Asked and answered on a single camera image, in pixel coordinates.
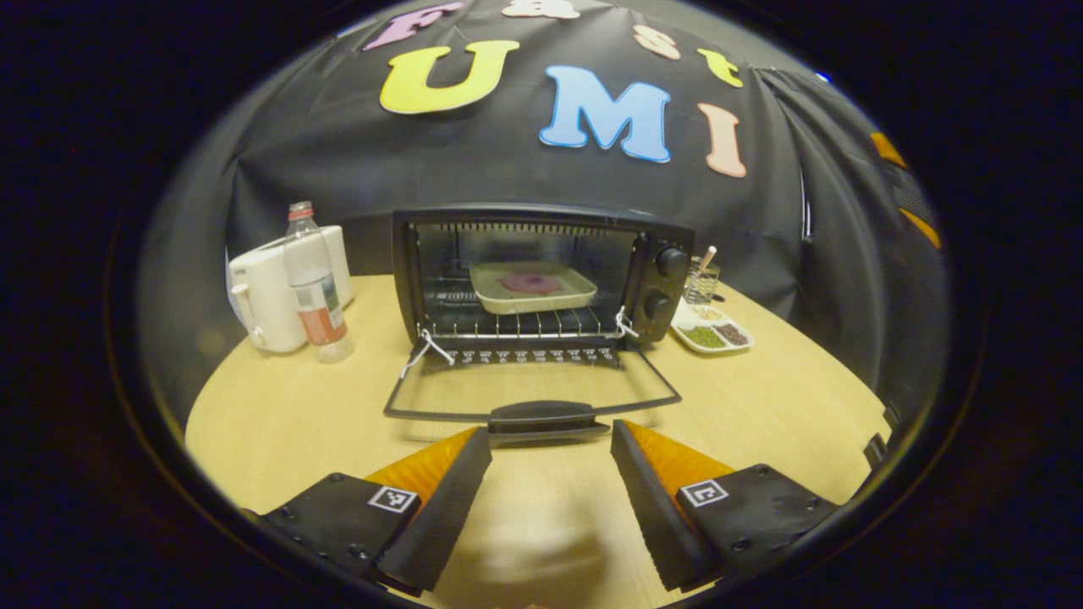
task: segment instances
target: baking tray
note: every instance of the baking tray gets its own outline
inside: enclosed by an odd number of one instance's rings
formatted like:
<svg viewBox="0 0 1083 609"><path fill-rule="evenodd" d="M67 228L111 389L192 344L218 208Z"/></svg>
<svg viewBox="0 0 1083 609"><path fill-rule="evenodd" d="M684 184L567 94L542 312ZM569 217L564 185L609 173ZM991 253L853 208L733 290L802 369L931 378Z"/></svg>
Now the baking tray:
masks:
<svg viewBox="0 0 1083 609"><path fill-rule="evenodd" d="M500 280L508 274L537 275L556 280L560 287L548 294L514 291L504 286ZM586 307L598 286L559 262L484 262L470 269L473 285L481 306L490 313L512 315L538 311L557 311Z"/></svg>

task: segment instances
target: blue letter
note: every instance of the blue letter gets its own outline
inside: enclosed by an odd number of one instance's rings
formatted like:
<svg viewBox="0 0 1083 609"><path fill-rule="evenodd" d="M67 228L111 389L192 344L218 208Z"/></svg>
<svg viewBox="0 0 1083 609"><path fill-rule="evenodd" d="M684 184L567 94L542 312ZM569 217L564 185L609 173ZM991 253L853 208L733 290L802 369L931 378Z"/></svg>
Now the blue letter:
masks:
<svg viewBox="0 0 1083 609"><path fill-rule="evenodd" d="M543 142L570 148L585 146L587 134L579 129L582 112L602 150L609 150L628 125L628 137L621 142L625 154L654 163L669 160L662 133L669 93L653 85L632 82L614 102L589 69L554 65L545 73L557 81L557 100L552 125L538 133Z"/></svg>

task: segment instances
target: bottle cap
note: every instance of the bottle cap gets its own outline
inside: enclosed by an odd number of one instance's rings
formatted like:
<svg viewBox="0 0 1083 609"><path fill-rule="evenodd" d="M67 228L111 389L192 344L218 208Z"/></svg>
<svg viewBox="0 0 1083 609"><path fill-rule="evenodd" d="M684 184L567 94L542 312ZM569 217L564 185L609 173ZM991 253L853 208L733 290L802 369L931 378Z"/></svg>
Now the bottle cap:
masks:
<svg viewBox="0 0 1083 609"><path fill-rule="evenodd" d="M301 203L295 203L289 206L289 219L297 220L298 218L306 218L312 216L312 202L302 200Z"/></svg>

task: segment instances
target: pink food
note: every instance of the pink food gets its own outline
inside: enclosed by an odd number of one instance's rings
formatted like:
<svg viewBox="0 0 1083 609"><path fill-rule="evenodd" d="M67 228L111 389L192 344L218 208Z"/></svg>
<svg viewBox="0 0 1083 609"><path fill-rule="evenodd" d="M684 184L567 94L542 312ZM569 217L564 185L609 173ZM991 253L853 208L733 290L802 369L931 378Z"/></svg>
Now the pink food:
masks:
<svg viewBox="0 0 1083 609"><path fill-rule="evenodd" d="M549 294L560 289L560 282L549 275L531 275L529 273L508 273L500 280L500 285L511 291L522 294Z"/></svg>

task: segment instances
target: grains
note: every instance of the grains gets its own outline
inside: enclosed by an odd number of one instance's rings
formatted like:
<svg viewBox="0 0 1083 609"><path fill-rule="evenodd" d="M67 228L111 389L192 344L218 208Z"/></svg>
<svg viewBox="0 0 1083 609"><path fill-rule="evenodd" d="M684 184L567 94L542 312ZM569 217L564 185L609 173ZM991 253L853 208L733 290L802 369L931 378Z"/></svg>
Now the grains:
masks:
<svg viewBox="0 0 1083 609"><path fill-rule="evenodd" d="M700 316L701 320L725 320L726 315L721 311L713 307L696 307L695 314Z"/></svg>
<svg viewBox="0 0 1083 609"><path fill-rule="evenodd" d="M744 335L741 334L741 331L738 329L736 326L734 326L733 324L715 326L715 329L718 331L718 334L726 337L726 340L729 340L730 344L732 344L735 347L741 347L742 345L748 344L748 339L745 338Z"/></svg>
<svg viewBox="0 0 1083 609"><path fill-rule="evenodd" d="M721 349L726 347L721 338L718 338L709 327L699 326L693 328L679 328L684 336L689 337L692 342L695 342L700 347L706 347L707 349Z"/></svg>

